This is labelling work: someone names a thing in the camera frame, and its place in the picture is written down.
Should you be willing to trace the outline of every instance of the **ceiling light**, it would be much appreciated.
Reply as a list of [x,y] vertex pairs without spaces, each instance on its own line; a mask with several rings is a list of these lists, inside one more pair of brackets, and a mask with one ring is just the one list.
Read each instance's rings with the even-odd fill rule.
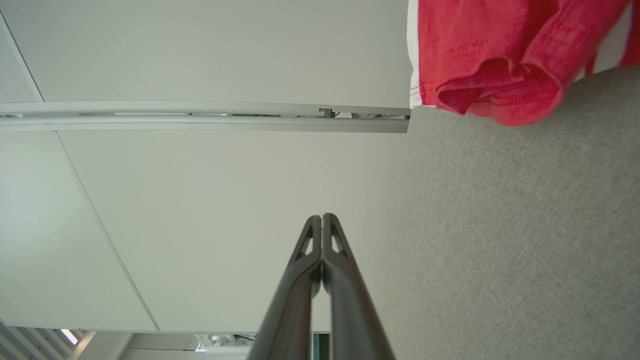
[[75,345],[78,343],[78,339],[69,331],[69,329],[60,329],[60,331],[67,337],[67,339],[69,339],[69,341],[71,341],[71,344]]

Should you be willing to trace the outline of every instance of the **red cloth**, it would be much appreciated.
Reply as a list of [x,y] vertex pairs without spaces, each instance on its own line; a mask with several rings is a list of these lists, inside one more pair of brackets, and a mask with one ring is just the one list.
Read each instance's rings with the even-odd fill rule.
[[[422,103],[504,125],[540,121],[594,58],[629,1],[419,0]],[[626,66],[640,63],[639,3],[634,0]]]

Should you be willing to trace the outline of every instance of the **gray fabric surface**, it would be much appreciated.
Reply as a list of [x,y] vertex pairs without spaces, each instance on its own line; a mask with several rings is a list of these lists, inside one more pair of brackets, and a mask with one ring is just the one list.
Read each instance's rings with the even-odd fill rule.
[[413,111],[373,297],[398,359],[640,359],[640,69],[524,127]]

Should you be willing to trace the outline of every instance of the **red and white striped cloth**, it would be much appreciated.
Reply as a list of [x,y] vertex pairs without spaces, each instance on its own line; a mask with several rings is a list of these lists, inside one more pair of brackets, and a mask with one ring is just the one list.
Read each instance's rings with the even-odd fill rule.
[[410,104],[544,119],[569,86],[640,65],[640,0],[410,0]]

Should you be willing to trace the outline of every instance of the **gray carpet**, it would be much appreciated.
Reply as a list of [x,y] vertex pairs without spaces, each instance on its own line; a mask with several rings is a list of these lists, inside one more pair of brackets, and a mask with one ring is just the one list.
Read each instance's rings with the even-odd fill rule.
[[543,122],[412,114],[373,293],[398,359],[640,359],[640,69]]

